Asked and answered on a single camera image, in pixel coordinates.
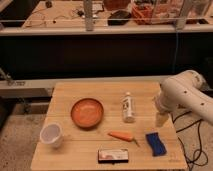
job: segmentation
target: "small box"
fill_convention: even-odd
[[[108,11],[124,9],[129,3],[130,0],[104,0],[104,6]]]
[[[100,149],[98,150],[98,163],[128,163],[127,149]]]

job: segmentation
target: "wooden table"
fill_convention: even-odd
[[[122,121],[122,99],[131,92],[134,100],[135,123]],[[169,119],[163,127],[155,126],[156,109],[153,97],[158,93],[157,82],[108,81],[58,83],[51,99],[44,125],[59,123],[64,141],[55,150],[38,142],[32,160],[32,170],[150,170],[186,169],[187,165],[174,126]],[[85,131],[70,118],[74,103],[82,98],[95,98],[104,107],[104,118],[97,128]],[[107,135],[109,131],[133,132],[140,144],[122,141]],[[153,157],[145,134],[159,132],[167,154]],[[124,148],[129,151],[129,163],[98,164],[98,149]]]
[[[32,14],[22,27],[85,27],[85,20],[77,15],[77,11],[84,11],[83,1],[52,1],[52,7],[46,8],[45,1],[40,1]],[[106,27],[107,18],[114,11],[99,12],[98,19],[94,19],[94,25]],[[127,22],[126,26],[137,26],[134,21]]]

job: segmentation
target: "blue sponge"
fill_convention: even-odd
[[[166,154],[166,148],[164,144],[161,142],[157,132],[146,134],[146,139],[152,148],[153,156],[156,157]]]

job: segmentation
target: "toy carrot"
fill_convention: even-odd
[[[124,141],[128,141],[128,142],[134,141],[136,143],[136,145],[138,147],[140,147],[137,140],[134,138],[134,136],[130,132],[110,131],[108,133],[108,135],[115,137],[115,138],[119,138],[119,139],[124,140]]]

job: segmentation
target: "wooden plank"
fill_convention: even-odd
[[[137,140],[145,140],[145,134],[150,132],[159,132],[161,138],[177,141],[177,135],[171,120],[167,121],[163,127],[156,127],[154,116],[137,117],[135,123],[124,123],[120,117],[104,117],[102,122],[91,130],[77,127],[70,117],[47,117],[44,125],[50,123],[61,125],[66,141],[118,140],[107,135],[110,131],[132,132]]]
[[[48,116],[70,116],[73,105],[82,98],[94,98],[97,99],[104,108],[104,115],[106,116],[122,116],[122,100],[124,98],[124,93],[119,95],[99,95],[94,94],[91,96],[75,96],[75,97],[57,97],[53,98],[50,102],[47,115]],[[133,100],[133,110],[135,116],[141,115],[153,115],[157,113],[154,105],[153,96],[132,95]]]
[[[62,82],[56,84],[53,97],[94,96],[95,94],[124,95],[128,91],[133,95],[150,96],[153,94],[154,96],[159,91],[159,83],[151,81]]]
[[[38,143],[36,158],[32,161],[32,170],[150,170],[186,168],[181,150],[177,150],[177,141],[165,143],[168,152],[162,157],[153,157],[146,141],[141,148],[122,141],[64,141],[60,149],[54,150]],[[128,149],[129,163],[98,164],[99,149]]]

